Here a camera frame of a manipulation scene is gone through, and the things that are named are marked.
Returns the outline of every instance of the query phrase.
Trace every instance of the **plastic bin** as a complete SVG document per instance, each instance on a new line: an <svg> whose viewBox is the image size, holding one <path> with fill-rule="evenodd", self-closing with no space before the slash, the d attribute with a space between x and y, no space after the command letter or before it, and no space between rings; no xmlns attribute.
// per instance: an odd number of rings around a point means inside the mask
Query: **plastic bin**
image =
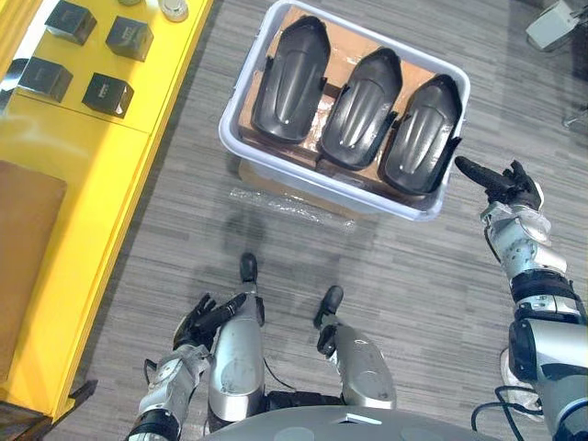
<svg viewBox="0 0 588 441"><path fill-rule="evenodd" d="M452 164L447 168L441 185L434 193L415 201L412 205L404 205L400 202L370 193L364 189L337 181L329 176L278 158L270 153L262 152L242 141L239 135L238 121L244 100L247 96L247 91L251 86L254 72L264 69L269 45L291 6L297 6L308 12L309 15L332 21L343 28L347 28L359 35L376 41L381 46L390 47L396 51L401 59L407 62L411 62L437 74L451 75L458 85L459 96L463 106L463 112L455 130L455 136L460 134L469 99L469 78L457 66L418 51L399 41L362 28L314 6L309 6L295 0L281 0L268 9L253 46L245 59L239 78L235 83L232 97L222 114L219 124L219 135L222 143L234 154L250 161L258 175L278 181L297 190L311 193L319 198L330 200L354 211L366 214L391 213L410 221L429 221L435 218L443 205L443 198L447 190Z"/></svg>

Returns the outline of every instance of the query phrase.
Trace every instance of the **yellow shelf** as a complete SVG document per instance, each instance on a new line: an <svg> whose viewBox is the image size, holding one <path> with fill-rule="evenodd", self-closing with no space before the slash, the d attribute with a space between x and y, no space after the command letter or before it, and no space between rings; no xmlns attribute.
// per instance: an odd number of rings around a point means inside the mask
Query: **yellow shelf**
<svg viewBox="0 0 588 441"><path fill-rule="evenodd" d="M35 55L63 64L73 80L61 104L18 91L0 119L0 159L68 184L0 400L59 419L112 266L164 133L212 0L189 1L183 23L156 0L141 6L77 0L98 24L85 46L45 33ZM104 41L116 15L149 22L145 62L115 56ZM82 103L93 72L135 90L125 119Z"/></svg>

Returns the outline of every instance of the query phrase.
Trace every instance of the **black curved panel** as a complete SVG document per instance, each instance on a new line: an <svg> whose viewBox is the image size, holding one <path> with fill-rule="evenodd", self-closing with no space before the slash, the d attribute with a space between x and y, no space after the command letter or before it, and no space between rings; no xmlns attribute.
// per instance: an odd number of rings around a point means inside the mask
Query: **black curved panel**
<svg viewBox="0 0 588 441"><path fill-rule="evenodd" d="M252 125L280 142L304 141L321 101L330 54L326 28L318 18L302 17L284 29L275 58L267 58Z"/></svg>
<svg viewBox="0 0 588 441"><path fill-rule="evenodd" d="M449 75L419 87L382 161L381 177L407 194L434 191L460 141L453 131L461 111L458 87Z"/></svg>
<svg viewBox="0 0 588 441"><path fill-rule="evenodd" d="M394 117L402 89L401 62L392 49L364 57L334 103L319 146L331 162L351 170L367 167Z"/></svg>

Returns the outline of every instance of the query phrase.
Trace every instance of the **cable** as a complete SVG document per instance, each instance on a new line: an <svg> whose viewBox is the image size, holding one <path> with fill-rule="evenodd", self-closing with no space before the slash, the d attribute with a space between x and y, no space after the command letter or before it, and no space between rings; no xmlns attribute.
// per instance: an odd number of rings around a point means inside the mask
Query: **cable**
<svg viewBox="0 0 588 441"><path fill-rule="evenodd" d="M157 363L149 358L145 358L145 362L143 363L143 375L145 376L145 381L147 381L147 386L151 384L151 379L149 378L149 374L147 373L147 368L151 370L157 370Z"/></svg>
<svg viewBox="0 0 588 441"><path fill-rule="evenodd" d="M498 263L500 264L500 257L498 257L498 254L496 254L496 250L494 250L494 247L492 246L491 242L490 242L490 237L488 237L488 230L490 229L490 227L486 227L484 228L484 239L486 239L486 243L488 244L488 246L490 247L490 251L492 251L492 254L494 254L494 257L496 258L496 260L498 261Z"/></svg>
<svg viewBox="0 0 588 441"><path fill-rule="evenodd" d="M537 394L535 392L535 390L530 389L530 388L524 388L522 386L500 386L494 390L494 394L498 398L498 401L501 403L507 403L507 401L504 399L503 395L501 394L501 392L503 390L522 390L525 392L533 392L533 393ZM514 433L514 436L516 437L516 439L522 440L523 436L519 432L518 427L516 427L515 420L513 419L513 416L511 415L511 411L509 411L508 407L506 407L506 406L503 406L503 411L504 411L504 416L506 416L506 421L508 421L508 425L511 426L511 430Z"/></svg>
<svg viewBox="0 0 588 441"><path fill-rule="evenodd" d="M494 390L494 393L498 397L499 401L487 402L485 404L481 404L480 406L478 406L474 409L474 411L471 413L471 430L473 430L474 432L478 432L478 425L476 424L476 420L478 418L478 414L481 411L483 411L484 409L489 409L491 407L501 407L504 411L504 414L506 415L506 419L508 420L508 424L510 425L511 430L513 431L514 436L516 437L516 440L517 441L525 441L525 439L523 438L523 436L519 432L518 427L516 427L515 420L513 419L513 416L511 415L509 409L515 409L516 411L519 411L520 413L528 413L531 415L542 415L543 411L532 411L530 409L527 409L525 406L523 406L521 404L506 401L501 394L501 392L503 390L523 390L523 391L527 391L527 392L536 393L532 389L523 388L520 386L500 386L500 387L496 388Z"/></svg>
<svg viewBox="0 0 588 441"><path fill-rule="evenodd" d="M286 382L282 381L281 379L279 379L278 377L276 377L274 372L272 372L272 369L269 368L269 365L267 364L267 360L265 357L264 357L264 363L266 364L267 372L269 372L269 375L271 375L275 381L277 381L279 384L281 384L285 388L296 391L296 388L290 386L288 383L286 383Z"/></svg>

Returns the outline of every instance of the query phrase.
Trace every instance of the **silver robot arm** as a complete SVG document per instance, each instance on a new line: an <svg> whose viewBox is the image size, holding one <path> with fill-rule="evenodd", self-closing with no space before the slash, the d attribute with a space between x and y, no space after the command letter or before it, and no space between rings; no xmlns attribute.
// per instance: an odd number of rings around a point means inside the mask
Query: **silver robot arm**
<svg viewBox="0 0 588 441"><path fill-rule="evenodd" d="M565 277L565 259L551 249L543 194L514 162L499 175L464 157L458 168L486 188L485 236L507 275L514 300L509 368L536 390L555 440L588 437L586 312Z"/></svg>
<svg viewBox="0 0 588 441"><path fill-rule="evenodd" d="M217 329L233 317L245 301L245 294L214 309L210 295L178 325L174 351L159 363L149 391L139 405L139 415L129 441L177 441L187 418L187 409L200 375L210 367L210 349Z"/></svg>

